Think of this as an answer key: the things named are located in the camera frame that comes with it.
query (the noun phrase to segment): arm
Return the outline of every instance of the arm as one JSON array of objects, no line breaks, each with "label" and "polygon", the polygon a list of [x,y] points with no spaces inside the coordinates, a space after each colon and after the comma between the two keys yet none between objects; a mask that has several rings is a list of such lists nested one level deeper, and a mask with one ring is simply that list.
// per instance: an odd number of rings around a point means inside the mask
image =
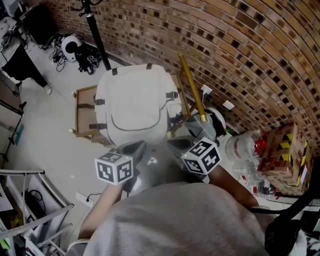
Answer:
[{"label": "arm", "polygon": [[109,184],[102,192],[100,198],[84,219],[78,239],[90,239],[98,226],[104,222],[111,206],[121,199],[123,184]]},{"label": "arm", "polygon": [[227,191],[244,207],[251,208],[259,205],[255,197],[220,165],[212,170],[208,177],[212,185]]}]

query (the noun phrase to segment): cardboard box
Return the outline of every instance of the cardboard box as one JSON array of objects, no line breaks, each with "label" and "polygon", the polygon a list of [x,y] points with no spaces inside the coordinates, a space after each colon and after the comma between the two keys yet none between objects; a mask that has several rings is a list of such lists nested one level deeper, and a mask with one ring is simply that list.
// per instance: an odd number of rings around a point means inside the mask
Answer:
[{"label": "cardboard box", "polygon": [[258,171],[284,195],[302,195],[309,187],[313,156],[296,124],[271,130]]}]

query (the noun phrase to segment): tile floor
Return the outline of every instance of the tile floor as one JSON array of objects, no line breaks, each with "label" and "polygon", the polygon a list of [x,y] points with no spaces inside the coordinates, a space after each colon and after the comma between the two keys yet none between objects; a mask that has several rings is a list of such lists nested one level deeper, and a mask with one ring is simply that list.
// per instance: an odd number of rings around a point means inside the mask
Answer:
[{"label": "tile floor", "polygon": [[[61,72],[56,71],[56,64],[49,60],[53,50],[39,49],[29,44],[28,55],[45,79],[52,85],[52,94],[45,91],[28,78],[22,83],[21,100],[27,101],[24,109],[24,132],[18,146],[9,151],[9,163],[6,169],[45,170],[47,177],[59,192],[74,204],[66,216],[65,222],[71,222],[72,228],[63,235],[63,248],[77,239],[82,221],[89,212],[81,202],[75,199],[77,191],[83,195],[101,192],[106,184],[96,178],[94,158],[106,152],[100,144],[93,144],[86,139],[76,138],[69,133],[75,126],[75,101],[71,95],[77,89],[96,85],[105,72],[100,63],[95,74],[79,72],[77,62],[67,62]],[[111,67],[121,65],[110,61]],[[273,209],[283,209],[280,203],[264,205]]]}]

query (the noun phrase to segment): black bag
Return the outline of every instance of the black bag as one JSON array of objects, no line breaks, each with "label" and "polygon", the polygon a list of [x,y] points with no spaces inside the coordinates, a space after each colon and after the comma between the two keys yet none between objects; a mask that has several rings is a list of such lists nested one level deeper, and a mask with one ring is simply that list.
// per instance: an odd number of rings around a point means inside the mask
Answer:
[{"label": "black bag", "polygon": [[95,69],[99,67],[99,62],[101,61],[100,53],[98,49],[83,43],[74,52],[75,59],[79,62],[78,70],[80,72],[87,71],[89,75],[95,73]]}]

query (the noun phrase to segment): black tripod stand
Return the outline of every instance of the black tripod stand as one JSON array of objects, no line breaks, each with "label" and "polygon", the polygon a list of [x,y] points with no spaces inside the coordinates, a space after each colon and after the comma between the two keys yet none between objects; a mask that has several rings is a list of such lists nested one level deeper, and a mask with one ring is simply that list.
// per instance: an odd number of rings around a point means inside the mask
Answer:
[{"label": "black tripod stand", "polygon": [[95,15],[91,12],[91,6],[96,6],[98,4],[100,4],[103,0],[99,0],[97,3],[92,3],[91,0],[81,0],[82,3],[82,8],[81,9],[75,9],[73,7],[71,7],[71,11],[82,11],[84,10],[84,12],[80,13],[79,16],[82,17],[83,15],[86,15],[86,20],[89,24],[92,36],[94,38],[94,41],[96,43],[96,47],[99,50],[99,53],[101,55],[103,64],[105,66],[106,70],[110,70],[111,66],[108,60],[108,56],[107,53],[105,51],[105,47],[104,44],[102,43],[101,37],[100,37],[100,33],[97,27],[97,22],[95,19]]}]

